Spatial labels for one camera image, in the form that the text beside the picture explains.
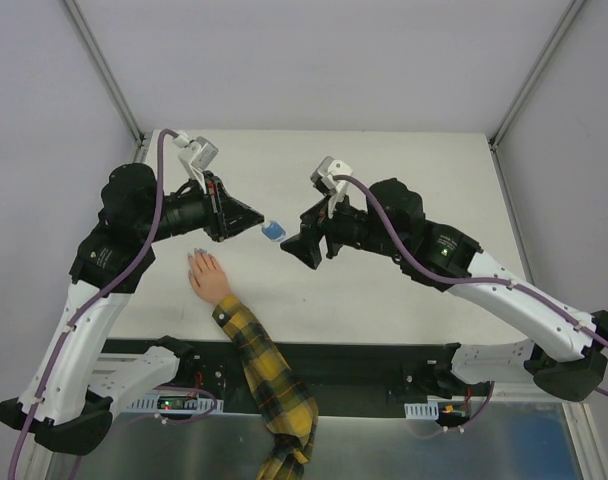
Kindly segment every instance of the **human hand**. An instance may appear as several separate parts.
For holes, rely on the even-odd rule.
[[[215,257],[195,249],[193,255],[188,254],[188,263],[191,266],[188,279],[195,295],[213,306],[231,295],[226,274]]]

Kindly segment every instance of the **white table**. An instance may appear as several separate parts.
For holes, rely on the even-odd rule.
[[[321,199],[309,176],[327,155],[346,161],[370,185],[397,177],[420,193],[427,217],[451,224],[522,274],[499,182],[481,134],[312,131],[188,131],[220,149],[211,170],[235,198],[277,220],[292,235],[299,215]],[[155,168],[157,132],[146,157]],[[169,138],[164,189],[187,179]],[[365,207],[350,188],[351,203]],[[402,275],[390,259],[343,248],[317,271],[271,243],[259,227],[216,244],[201,232],[154,245],[157,260],[143,276],[110,338],[172,335],[226,340],[211,309],[187,280],[187,252],[205,248],[234,291],[275,341],[358,344],[497,344],[523,335],[464,300]]]

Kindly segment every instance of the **finger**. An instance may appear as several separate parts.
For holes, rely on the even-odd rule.
[[[197,250],[195,251],[195,261],[197,262],[197,266],[200,267],[200,270],[202,271],[202,273],[204,273],[208,270],[208,267],[206,266],[206,262],[204,261],[204,254],[198,252]]]
[[[204,258],[204,263],[209,270],[215,270],[215,265],[213,265],[213,257],[211,257],[208,253],[202,253],[202,257]]]
[[[220,267],[217,258],[215,258],[213,255],[209,255],[209,257],[211,257],[211,262],[213,262],[213,269],[222,271],[222,267]]]
[[[193,291],[197,293],[200,288],[200,284],[197,282],[197,279],[193,275],[193,272],[188,271],[188,281],[191,282],[191,287],[193,287]]]
[[[202,270],[200,270],[199,265],[195,261],[195,257],[191,254],[189,254],[189,256],[188,256],[188,263],[191,266],[191,270],[193,270],[193,275],[195,275],[197,277],[198,275],[200,275],[202,273]]]

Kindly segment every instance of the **gray floor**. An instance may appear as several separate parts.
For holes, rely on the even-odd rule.
[[[258,416],[217,415],[192,425],[162,426],[124,414],[102,445],[82,462],[76,480],[249,480],[272,447]],[[575,457],[561,407],[492,403],[463,435],[432,440],[415,434],[433,422],[321,418],[306,479],[576,479]],[[50,480],[67,478],[59,455]]]

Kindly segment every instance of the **yellow plaid shirt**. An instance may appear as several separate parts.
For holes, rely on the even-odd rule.
[[[255,403],[275,437],[275,447],[258,480],[296,480],[311,460],[317,404],[288,366],[264,327],[234,295],[215,308],[213,318],[237,347]]]

